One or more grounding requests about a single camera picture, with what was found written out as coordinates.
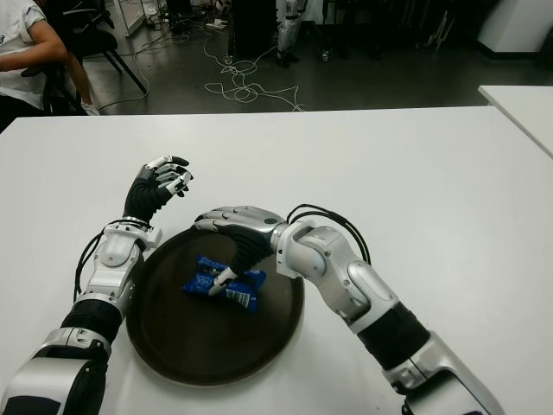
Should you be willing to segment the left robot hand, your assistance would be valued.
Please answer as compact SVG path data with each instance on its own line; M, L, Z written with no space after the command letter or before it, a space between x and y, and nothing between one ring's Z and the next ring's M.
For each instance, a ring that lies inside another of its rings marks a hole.
M189 161L169 155L144 164L126 195L123 217L149 224L169 200L188 192L188 184L194 179L188 166Z

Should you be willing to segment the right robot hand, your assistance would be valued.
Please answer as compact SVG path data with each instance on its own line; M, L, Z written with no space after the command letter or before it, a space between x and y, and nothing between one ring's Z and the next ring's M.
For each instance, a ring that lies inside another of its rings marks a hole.
M196 229L225 235L235 246L232 262L214 279L208 295L218 295L244 271L273 254L273 234L285 225L281 216L252 206L218 207L198 216Z

